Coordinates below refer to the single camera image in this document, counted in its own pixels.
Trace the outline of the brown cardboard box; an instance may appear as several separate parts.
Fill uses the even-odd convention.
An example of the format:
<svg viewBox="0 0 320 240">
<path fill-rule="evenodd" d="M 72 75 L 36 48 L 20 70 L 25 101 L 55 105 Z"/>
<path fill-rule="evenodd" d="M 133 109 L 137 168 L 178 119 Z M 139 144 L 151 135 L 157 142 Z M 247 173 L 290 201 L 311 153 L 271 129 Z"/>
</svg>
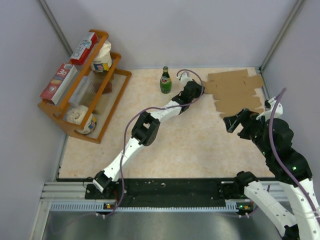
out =
<svg viewBox="0 0 320 240">
<path fill-rule="evenodd" d="M 223 119 L 231 117 L 243 109 L 261 114 L 265 111 L 256 89 L 264 86 L 260 75 L 249 76 L 246 69 L 210 73 L 203 83 L 204 93 L 212 95 L 214 105 Z"/>
</svg>

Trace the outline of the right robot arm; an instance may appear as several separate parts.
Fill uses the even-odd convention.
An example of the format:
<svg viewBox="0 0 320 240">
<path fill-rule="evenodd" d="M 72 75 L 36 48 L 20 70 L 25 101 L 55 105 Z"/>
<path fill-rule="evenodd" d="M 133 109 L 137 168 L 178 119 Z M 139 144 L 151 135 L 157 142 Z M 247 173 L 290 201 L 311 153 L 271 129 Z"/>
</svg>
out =
<svg viewBox="0 0 320 240">
<path fill-rule="evenodd" d="M 306 158 L 292 147 L 294 132 L 279 118 L 266 119 L 244 108 L 223 118 L 226 131 L 252 141 L 265 158 L 289 201 L 288 212 L 250 171 L 240 171 L 233 182 L 220 187 L 225 199 L 248 198 L 269 218 L 283 240 L 318 240 L 320 205 L 314 192 L 313 175 Z"/>
</svg>

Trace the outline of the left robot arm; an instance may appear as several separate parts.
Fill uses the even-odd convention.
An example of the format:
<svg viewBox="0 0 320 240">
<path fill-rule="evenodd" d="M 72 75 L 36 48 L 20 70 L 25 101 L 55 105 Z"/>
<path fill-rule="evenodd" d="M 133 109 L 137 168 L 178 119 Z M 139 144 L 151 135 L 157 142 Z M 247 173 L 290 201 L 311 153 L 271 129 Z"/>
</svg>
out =
<svg viewBox="0 0 320 240">
<path fill-rule="evenodd" d="M 96 192 L 102 198 L 109 198 L 114 191 L 111 182 L 117 182 L 122 177 L 123 167 L 140 150 L 150 146 L 156 139 L 160 124 L 172 117 L 185 112 L 191 104 L 204 93 L 204 85 L 194 80 L 188 81 L 183 90 L 162 107 L 148 107 L 137 116 L 129 140 L 124 141 L 124 147 L 116 158 L 93 178 Z"/>
</svg>

